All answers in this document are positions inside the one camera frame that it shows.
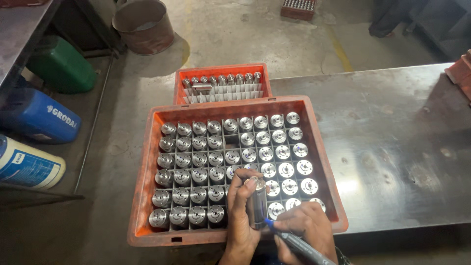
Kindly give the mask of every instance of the rusty metal bucket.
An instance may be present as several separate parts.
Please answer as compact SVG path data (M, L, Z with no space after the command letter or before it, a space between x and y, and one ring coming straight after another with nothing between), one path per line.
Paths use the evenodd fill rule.
M116 11L112 23L128 48L139 55L159 53L174 40L167 8L159 0L130 1Z

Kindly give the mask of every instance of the metal workbench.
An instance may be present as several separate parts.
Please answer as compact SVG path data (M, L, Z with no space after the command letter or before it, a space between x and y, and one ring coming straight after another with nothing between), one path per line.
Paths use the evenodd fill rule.
M312 101L346 233L471 222L471 109L450 65L270 80Z

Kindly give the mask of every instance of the hand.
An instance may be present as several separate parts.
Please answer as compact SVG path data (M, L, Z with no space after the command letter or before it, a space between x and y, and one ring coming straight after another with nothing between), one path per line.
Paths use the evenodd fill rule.
M260 241L260 231L249 226L249 217L245 212L247 199L256 188L256 181L244 181L252 176L263 177L255 169L237 169L227 193L227 213L229 224L227 246L219 264L249 264L255 248Z
M303 202L278 216L273 226L284 232L293 232L302 236L315 250L338 264L332 227L329 219L317 202ZM286 243L275 235L278 259L288 265L303 265Z

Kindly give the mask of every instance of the blue marker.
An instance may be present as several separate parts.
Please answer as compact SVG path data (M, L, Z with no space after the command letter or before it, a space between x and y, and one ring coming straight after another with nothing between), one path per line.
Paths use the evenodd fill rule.
M273 221L265 218L270 230L278 235L283 241L289 246L289 248L317 265L335 265L335 263L328 259L326 256L322 255L319 251L312 248L308 243L304 242L301 238L287 232L278 231L273 227Z

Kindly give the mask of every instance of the concrete floor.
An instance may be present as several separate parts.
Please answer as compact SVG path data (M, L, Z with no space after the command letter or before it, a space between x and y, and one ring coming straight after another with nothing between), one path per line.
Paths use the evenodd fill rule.
M181 67L265 62L270 78L333 74L444 61L420 35L370 37L372 0L323 0L310 22L279 16L282 0L166 1L177 38L153 56L128 53L113 63L79 193L85 200L2 213L0 264L213 264L224 245L134 248L126 242L150 107L169 105ZM79 138L39 146L64 157L68 172L54 189L73 190L108 64L95 89L53 95L83 119ZM357 264L465 264L467 226L336 237ZM427 238L430 244L421 244Z

